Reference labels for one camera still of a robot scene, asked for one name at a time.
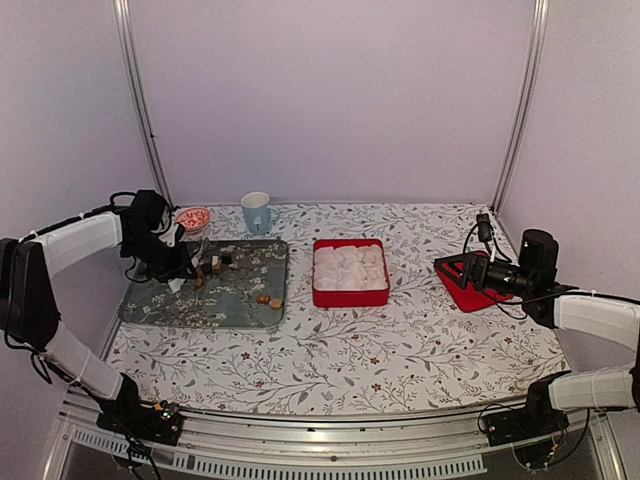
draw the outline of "light blue cup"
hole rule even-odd
[[[277,212],[272,215],[269,208],[270,200],[269,195],[264,192],[247,193],[240,200],[244,221],[252,235],[269,233],[271,226],[278,219]]]

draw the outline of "white table surface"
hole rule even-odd
[[[395,413],[504,400],[567,368],[552,331],[496,307],[462,313],[434,273],[433,261],[460,252],[485,206],[275,208],[280,218],[266,238],[280,237],[290,248],[282,323],[270,331],[122,324],[108,362],[136,380],[143,398],[261,414]],[[248,237],[239,207],[211,212],[212,239]],[[384,243],[389,305],[314,307],[314,240],[362,237]]]

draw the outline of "lavender wall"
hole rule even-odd
[[[1,237],[22,236],[152,181],[110,2],[0,2]],[[94,349],[125,288],[117,252],[56,277],[64,320]],[[0,478],[41,475],[64,388],[0,346]]]
[[[503,212],[512,238],[560,242],[559,280],[640,298],[640,3],[552,2],[540,73]],[[560,337],[574,369],[631,362],[617,345]],[[614,414],[638,478],[637,413]]]
[[[534,3],[132,2],[175,200],[490,201]]]

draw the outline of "small object on tray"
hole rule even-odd
[[[389,302],[389,272],[380,240],[318,240],[313,252],[316,307],[380,307]]]
[[[218,262],[213,266],[213,273],[215,273],[216,275],[222,275],[222,272],[224,272],[224,265],[222,264],[222,262]]]
[[[274,310],[280,310],[282,308],[282,300],[279,298],[274,298],[269,302],[269,306]]]
[[[212,240],[188,242],[187,248],[191,254],[201,248],[201,262],[218,256],[217,263],[225,267],[224,271],[203,279],[201,290],[192,281],[173,293],[156,280],[132,283],[120,305],[123,322],[180,328],[264,329],[282,321],[284,308],[265,307],[256,298],[279,298],[285,306],[289,258],[286,242]],[[232,257],[233,264],[222,265],[223,255]]]
[[[211,220],[211,213],[203,207],[193,207],[181,212],[176,222],[182,225],[189,234],[204,230]]]

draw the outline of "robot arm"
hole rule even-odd
[[[79,384],[100,405],[102,428],[156,442],[177,442],[176,406],[141,404],[138,387],[94,355],[61,321],[51,278],[99,251],[120,245],[120,255],[146,264],[147,278],[173,284],[194,278],[184,228],[173,224],[164,199],[141,190],[131,205],[111,205],[21,239],[0,240],[0,328],[5,340],[28,347],[60,377]]]
[[[489,222],[488,216],[482,217],[479,225]],[[464,255],[464,277],[484,295],[494,291],[519,296],[523,311],[539,325],[588,333],[637,351],[640,302],[558,284],[557,256],[558,243],[550,234],[526,230],[519,265],[469,253]],[[490,414],[484,421],[490,443],[497,445],[566,428],[566,410],[634,407],[640,410],[640,354],[635,365],[542,378],[529,386],[524,408]]]
[[[554,318],[557,328],[562,330],[595,335],[631,350],[638,347],[638,305],[569,294],[555,299]],[[640,408],[640,392],[637,386],[634,389],[631,373],[634,367],[631,364],[563,375],[549,385],[551,407],[555,410],[576,407]]]

